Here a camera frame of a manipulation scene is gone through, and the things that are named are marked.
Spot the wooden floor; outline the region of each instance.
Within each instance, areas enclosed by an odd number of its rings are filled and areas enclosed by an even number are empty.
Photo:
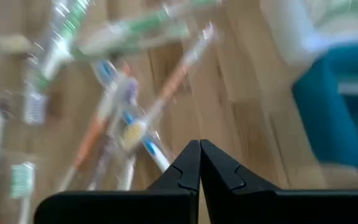
[[[36,37],[46,24],[44,0],[11,0],[0,11],[2,32],[21,32]],[[98,24],[106,18],[138,14],[157,0],[97,0],[88,18]],[[164,113],[158,127],[171,160],[192,139],[209,139],[250,170],[284,189],[326,187],[294,104],[290,87],[300,69],[290,68],[278,55],[258,0],[227,0],[219,9],[195,18],[199,27],[213,21],[219,41],[202,59]],[[139,78],[139,102],[148,106],[179,61],[189,41],[126,56]],[[62,68],[50,89],[47,124],[28,127],[21,121],[23,58],[0,55],[0,93],[15,96],[14,115],[5,132],[4,148],[36,157],[39,165],[34,204],[52,194],[73,160],[98,102],[101,87],[87,63]],[[83,189],[92,158],[82,168],[72,189]],[[149,155],[138,156],[134,189],[144,189],[161,173]],[[111,170],[103,189],[115,188]],[[208,222],[201,199],[200,221]]]

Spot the black plastic object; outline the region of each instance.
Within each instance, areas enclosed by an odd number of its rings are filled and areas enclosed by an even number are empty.
[[[200,175],[211,223],[358,223],[358,191],[280,190],[207,140],[191,141],[145,191],[54,195],[34,223],[197,223]]]

